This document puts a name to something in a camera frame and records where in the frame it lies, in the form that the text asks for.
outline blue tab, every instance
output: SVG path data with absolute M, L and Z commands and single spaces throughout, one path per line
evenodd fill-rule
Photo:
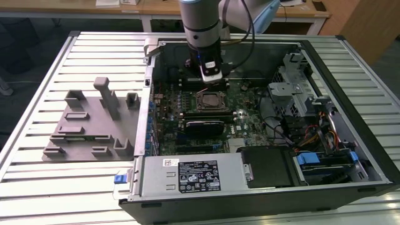
M 298 162 L 300 165 L 320 163 L 320 158 L 319 158 L 318 154 L 314 152 L 302 153 L 298 156 Z
M 350 156 L 351 156 L 351 159 L 352 159 L 354 163 L 358 162 L 359 156 L 358 156 L 356 152 L 351 151 Z
M 128 183 L 127 180 L 128 180 L 128 176 L 126 174 L 115 175 L 115 177 L 114 177 L 115 184 L 126 184 L 126 183 Z
M 300 155 L 304 158 L 306 164 L 320 163 L 320 158 L 316 153 L 308 152 L 308 153 L 302 153 Z
M 306 163 L 304 158 L 302 156 L 296 156 L 296 158 L 298 158 L 299 165 L 303 165 Z

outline red wire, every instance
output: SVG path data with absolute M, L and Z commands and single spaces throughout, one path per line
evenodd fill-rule
M 306 139 L 307 136 L 308 136 L 308 129 L 310 129 L 310 128 L 315 128 L 315 127 L 318 127 L 318 126 L 319 126 L 319 125 L 311 125 L 311 126 L 307 127 L 304 139 Z

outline metal table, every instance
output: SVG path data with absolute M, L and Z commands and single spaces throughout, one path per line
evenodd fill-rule
M 0 224 L 138 224 L 114 199 L 114 175 L 132 162 L 48 163 L 43 148 L 62 117 L 70 89 L 99 95 L 96 76 L 110 78 L 118 96 L 140 94 L 146 38 L 184 38 L 184 34 L 82 32 L 68 37 L 50 72 L 0 153 Z M 400 101 L 360 59 L 347 41 L 320 36 L 259 36 L 308 39 L 371 130 L 400 167 Z M 322 93 L 322 83 L 316 81 Z M 398 191 L 362 199 L 338 210 L 188 224 L 399 224 Z

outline warning label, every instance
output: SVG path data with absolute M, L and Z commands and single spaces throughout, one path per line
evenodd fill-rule
M 220 191 L 218 161 L 179 163 L 180 192 Z

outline white sticker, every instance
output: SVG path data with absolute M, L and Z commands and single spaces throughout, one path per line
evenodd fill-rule
M 163 166 L 178 166 L 178 163 L 180 163 L 179 158 L 166 158 L 166 159 L 163 159 Z
M 122 10 L 120 12 L 122 13 L 139 13 L 138 10 Z

